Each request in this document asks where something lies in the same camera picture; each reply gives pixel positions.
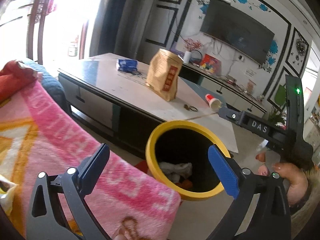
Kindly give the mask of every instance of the red and white cup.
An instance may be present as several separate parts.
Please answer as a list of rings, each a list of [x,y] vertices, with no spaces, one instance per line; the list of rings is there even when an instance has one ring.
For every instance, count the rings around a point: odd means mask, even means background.
[[[207,100],[210,108],[213,110],[213,111],[218,111],[221,107],[221,101],[215,97],[213,97],[212,95],[210,94],[206,94],[205,95],[205,99]]]

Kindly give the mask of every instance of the blue tissue pack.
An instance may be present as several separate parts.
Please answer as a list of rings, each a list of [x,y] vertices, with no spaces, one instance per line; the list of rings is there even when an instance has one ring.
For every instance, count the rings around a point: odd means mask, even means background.
[[[138,61],[134,59],[118,59],[116,68],[118,71],[134,72],[137,71]]]

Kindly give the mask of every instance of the blue gripper pad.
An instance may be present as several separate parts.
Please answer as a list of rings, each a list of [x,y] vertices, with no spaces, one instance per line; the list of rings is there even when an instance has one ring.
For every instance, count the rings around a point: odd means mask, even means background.
[[[215,145],[209,147],[208,158],[227,194],[236,199],[240,191],[238,177],[230,168],[229,164],[221,155],[220,151],[215,147]]]

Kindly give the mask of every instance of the flat screen tv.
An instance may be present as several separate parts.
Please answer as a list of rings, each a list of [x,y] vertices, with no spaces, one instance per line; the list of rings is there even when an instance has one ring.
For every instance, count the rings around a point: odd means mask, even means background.
[[[229,44],[260,65],[265,62],[274,37],[260,22],[221,0],[210,0],[200,31]]]

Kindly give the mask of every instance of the cabinet handle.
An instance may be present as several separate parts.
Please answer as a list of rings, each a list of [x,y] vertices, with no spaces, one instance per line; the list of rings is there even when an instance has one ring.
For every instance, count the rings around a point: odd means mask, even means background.
[[[76,96],[76,99],[78,99],[79,101],[85,103],[84,99],[82,99],[81,97]]]

